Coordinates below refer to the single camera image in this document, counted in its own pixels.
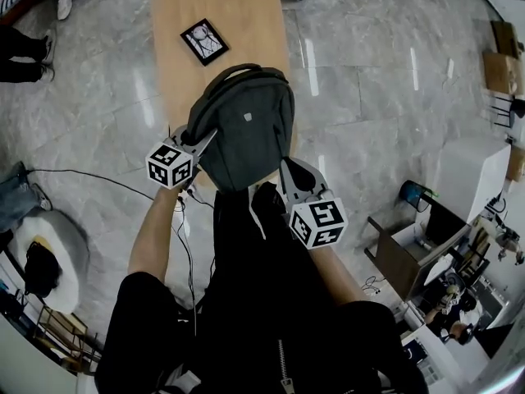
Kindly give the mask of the white cabinet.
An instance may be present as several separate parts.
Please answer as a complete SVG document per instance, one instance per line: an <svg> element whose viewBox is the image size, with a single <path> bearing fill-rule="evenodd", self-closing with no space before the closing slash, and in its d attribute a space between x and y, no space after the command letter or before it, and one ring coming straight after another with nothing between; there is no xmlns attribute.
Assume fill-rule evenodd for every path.
<svg viewBox="0 0 525 394"><path fill-rule="evenodd" d="M472 222L503 190L511 146L488 137L463 137L440 153L436 193L440 204Z"/></svg>

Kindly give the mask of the wooden table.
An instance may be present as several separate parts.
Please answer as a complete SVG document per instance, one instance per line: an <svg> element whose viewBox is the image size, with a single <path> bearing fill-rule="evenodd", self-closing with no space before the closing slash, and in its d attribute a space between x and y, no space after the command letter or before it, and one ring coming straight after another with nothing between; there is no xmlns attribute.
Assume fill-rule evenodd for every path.
<svg viewBox="0 0 525 394"><path fill-rule="evenodd" d="M205 88L225 69L245 63L290 73L281 0L153 0L159 86L172 130L187 123ZM185 33L207 21L226 51L203 65Z"/></svg>

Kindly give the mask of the person's right forearm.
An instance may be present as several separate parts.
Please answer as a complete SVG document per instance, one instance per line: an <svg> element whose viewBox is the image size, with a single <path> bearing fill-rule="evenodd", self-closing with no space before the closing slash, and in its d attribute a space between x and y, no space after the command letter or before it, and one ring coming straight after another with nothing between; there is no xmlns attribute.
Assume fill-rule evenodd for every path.
<svg viewBox="0 0 525 394"><path fill-rule="evenodd" d="M330 246L310 250L309 255L336 305L368 299Z"/></svg>

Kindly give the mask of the black bag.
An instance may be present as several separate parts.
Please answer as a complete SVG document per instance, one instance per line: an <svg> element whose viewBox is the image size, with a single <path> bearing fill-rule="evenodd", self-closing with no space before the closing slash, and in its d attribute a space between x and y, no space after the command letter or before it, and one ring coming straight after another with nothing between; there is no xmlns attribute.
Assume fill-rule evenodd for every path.
<svg viewBox="0 0 525 394"><path fill-rule="evenodd" d="M56 257L37 241L26 252L25 293L46 298L58 287L62 269Z"/></svg>

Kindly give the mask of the wooden rack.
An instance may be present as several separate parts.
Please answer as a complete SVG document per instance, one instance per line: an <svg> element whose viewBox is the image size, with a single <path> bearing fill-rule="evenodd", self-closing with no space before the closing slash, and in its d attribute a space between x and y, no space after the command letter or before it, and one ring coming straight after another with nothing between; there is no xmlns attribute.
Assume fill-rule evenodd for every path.
<svg viewBox="0 0 525 394"><path fill-rule="evenodd" d="M35 324L33 340L68 372L94 375L102 356L98 334L74 314L63 314L44 306Z"/></svg>

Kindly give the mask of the large cardboard box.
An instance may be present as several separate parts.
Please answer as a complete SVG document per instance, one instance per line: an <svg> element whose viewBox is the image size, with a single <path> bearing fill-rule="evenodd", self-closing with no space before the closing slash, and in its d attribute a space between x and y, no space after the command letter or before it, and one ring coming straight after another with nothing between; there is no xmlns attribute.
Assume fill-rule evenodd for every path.
<svg viewBox="0 0 525 394"><path fill-rule="evenodd" d="M490 91L525 97L522 61L501 53L482 54L486 87Z"/></svg>

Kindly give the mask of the dark grey backpack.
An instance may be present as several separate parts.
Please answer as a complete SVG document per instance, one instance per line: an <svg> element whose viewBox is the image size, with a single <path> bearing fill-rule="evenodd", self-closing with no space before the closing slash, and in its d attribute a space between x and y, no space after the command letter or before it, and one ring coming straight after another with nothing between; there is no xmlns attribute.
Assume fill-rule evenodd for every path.
<svg viewBox="0 0 525 394"><path fill-rule="evenodd" d="M182 142L214 137L199 165L222 193L235 193L271 175L290 155L294 93L282 71L245 63L212 80L189 111Z"/></svg>

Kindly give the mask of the small cardboard box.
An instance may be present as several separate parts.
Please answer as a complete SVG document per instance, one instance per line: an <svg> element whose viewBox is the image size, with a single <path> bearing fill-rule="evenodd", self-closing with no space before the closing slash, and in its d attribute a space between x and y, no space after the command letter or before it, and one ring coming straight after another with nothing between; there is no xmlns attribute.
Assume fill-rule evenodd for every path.
<svg viewBox="0 0 525 394"><path fill-rule="evenodd" d="M491 21L491 28L495 36L497 51L506 56L520 59L524 47L518 39L514 25L505 21Z"/></svg>

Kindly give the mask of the dark wooden cabinet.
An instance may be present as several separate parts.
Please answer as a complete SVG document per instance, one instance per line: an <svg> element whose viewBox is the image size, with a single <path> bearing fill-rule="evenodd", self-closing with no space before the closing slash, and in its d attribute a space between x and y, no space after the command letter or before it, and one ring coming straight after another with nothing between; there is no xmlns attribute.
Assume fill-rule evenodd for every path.
<svg viewBox="0 0 525 394"><path fill-rule="evenodd" d="M471 227L429 195L422 195L427 209L417 221L393 233L376 220L367 219L377 232L377 243L364 249L380 274L403 301L418 296L431 269L447 255Z"/></svg>

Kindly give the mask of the person's left forearm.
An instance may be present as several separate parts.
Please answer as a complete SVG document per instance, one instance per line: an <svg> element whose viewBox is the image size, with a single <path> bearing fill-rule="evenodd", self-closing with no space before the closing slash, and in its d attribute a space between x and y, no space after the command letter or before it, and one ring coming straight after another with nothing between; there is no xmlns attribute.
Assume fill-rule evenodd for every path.
<svg viewBox="0 0 525 394"><path fill-rule="evenodd" d="M161 187L139 229L133 244L128 273L148 273L165 282L171 244L171 224L180 187Z"/></svg>

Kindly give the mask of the blue waste bin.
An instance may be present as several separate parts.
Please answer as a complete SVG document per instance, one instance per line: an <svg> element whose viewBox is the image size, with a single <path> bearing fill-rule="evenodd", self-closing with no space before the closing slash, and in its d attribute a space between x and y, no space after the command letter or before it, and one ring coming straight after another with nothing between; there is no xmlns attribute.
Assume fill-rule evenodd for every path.
<svg viewBox="0 0 525 394"><path fill-rule="evenodd" d="M422 199L422 196L427 194L428 188L411 180L407 180L399 190L399 198L410 204L418 213L423 213L429 205Z"/></svg>

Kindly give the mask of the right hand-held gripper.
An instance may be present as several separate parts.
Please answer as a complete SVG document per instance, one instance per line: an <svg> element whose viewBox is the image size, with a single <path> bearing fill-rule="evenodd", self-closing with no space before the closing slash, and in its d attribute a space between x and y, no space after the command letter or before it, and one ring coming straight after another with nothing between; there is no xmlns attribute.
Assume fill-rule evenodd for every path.
<svg viewBox="0 0 525 394"><path fill-rule="evenodd" d="M300 159L285 157L279 175L292 236L307 250L337 244L349 221L341 198L334 196L321 172Z"/></svg>

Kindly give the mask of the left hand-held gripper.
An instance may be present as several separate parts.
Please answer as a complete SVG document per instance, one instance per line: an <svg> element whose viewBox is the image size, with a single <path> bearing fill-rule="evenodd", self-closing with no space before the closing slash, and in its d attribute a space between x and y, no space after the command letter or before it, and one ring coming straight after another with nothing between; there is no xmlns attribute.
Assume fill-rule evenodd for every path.
<svg viewBox="0 0 525 394"><path fill-rule="evenodd" d="M179 126L170 137L155 144L146 156L148 179L168 190L188 188L199 174L200 157L216 134L217 129L213 129L197 144L184 144L182 141L189 141L187 125Z"/></svg>

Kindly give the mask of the person's black clothing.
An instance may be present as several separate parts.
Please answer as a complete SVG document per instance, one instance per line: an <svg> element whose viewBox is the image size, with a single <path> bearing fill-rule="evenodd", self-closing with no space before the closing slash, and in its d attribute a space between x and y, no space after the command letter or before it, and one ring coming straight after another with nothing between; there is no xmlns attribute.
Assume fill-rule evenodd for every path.
<svg viewBox="0 0 525 394"><path fill-rule="evenodd" d="M98 394L382 394L383 380L394 394L428 394L390 309L336 305L289 228L266 239L254 192L215 198L215 270L194 330L165 282L127 273Z"/></svg>

